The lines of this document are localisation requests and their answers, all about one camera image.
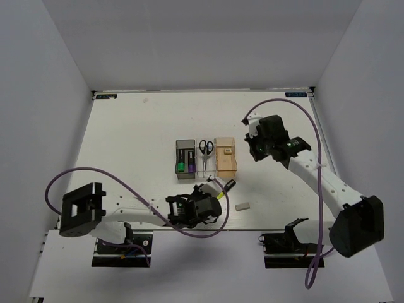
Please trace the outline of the grey white eraser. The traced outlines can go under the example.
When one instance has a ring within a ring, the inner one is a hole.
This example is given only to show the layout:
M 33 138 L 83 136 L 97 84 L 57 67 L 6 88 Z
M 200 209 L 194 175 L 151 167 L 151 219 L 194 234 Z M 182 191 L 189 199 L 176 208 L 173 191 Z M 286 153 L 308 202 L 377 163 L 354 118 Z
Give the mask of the grey white eraser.
M 250 204 L 249 203 L 241 203 L 238 205 L 235 205 L 235 210 L 236 211 L 244 211 L 250 209 Z

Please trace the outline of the black handled scissors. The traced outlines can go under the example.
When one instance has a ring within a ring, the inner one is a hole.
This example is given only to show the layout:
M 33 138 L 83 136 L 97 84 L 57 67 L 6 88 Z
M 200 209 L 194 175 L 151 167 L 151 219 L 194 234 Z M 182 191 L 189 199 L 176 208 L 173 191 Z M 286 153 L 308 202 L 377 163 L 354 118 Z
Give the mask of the black handled scissors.
M 202 173 L 203 173 L 203 177 L 204 177 L 206 174 L 206 166 L 207 166 L 208 158 L 214 151 L 214 143 L 212 141 L 201 140 L 199 142 L 199 150 L 203 156 Z

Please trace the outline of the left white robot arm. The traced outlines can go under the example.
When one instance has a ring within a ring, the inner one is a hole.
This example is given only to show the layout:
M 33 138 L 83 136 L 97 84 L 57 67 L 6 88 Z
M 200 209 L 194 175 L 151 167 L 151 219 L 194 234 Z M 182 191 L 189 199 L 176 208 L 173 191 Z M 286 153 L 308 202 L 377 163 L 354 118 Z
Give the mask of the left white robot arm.
M 134 239 L 129 233 L 130 223 L 193 229 L 200 223 L 216 222 L 222 215 L 217 199 L 221 191 L 211 180 L 195 185 L 190 194 L 167 196 L 146 206 L 135 196 L 115 198 L 101 183 L 93 182 L 64 195 L 59 235 L 91 235 L 126 252 Z

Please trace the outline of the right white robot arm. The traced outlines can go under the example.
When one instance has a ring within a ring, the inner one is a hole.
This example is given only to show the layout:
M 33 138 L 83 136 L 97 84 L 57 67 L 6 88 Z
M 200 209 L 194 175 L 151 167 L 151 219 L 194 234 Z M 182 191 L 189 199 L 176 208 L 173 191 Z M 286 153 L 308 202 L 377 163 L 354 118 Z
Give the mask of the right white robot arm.
M 331 246 L 349 258 L 384 239 L 384 207 L 376 196 L 366 197 L 319 164 L 311 146 L 290 138 L 278 115 L 243 118 L 249 131 L 244 140 L 255 161 L 272 157 L 301 178 L 330 209 L 335 221 L 328 227 Z

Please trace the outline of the yellow cap highlighter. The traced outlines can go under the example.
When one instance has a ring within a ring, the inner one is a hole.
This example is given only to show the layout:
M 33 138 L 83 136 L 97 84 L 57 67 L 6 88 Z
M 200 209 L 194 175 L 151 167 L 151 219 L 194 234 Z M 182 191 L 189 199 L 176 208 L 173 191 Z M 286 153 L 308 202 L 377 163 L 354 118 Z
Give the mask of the yellow cap highlighter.
M 229 180 L 224 186 L 224 191 L 217 196 L 217 199 L 220 200 L 222 197 L 224 197 L 225 193 L 229 192 L 235 185 L 236 181 L 234 179 Z

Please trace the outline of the green cap highlighter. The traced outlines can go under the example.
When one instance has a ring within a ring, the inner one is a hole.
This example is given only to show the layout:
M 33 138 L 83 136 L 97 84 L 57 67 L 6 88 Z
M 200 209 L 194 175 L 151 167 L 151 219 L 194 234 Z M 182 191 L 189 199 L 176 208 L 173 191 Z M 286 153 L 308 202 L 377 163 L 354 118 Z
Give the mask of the green cap highlighter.
M 178 149 L 178 157 L 177 157 L 177 172 L 183 173 L 185 171 L 185 150 Z

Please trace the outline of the purple cap highlighter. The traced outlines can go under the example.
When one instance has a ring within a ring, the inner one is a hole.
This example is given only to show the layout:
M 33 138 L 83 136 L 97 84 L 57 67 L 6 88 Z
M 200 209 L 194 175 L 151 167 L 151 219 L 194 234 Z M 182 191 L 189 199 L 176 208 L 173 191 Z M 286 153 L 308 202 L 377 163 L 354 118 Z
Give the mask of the purple cap highlighter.
M 196 171 L 195 157 L 192 150 L 188 151 L 188 172 L 194 174 Z

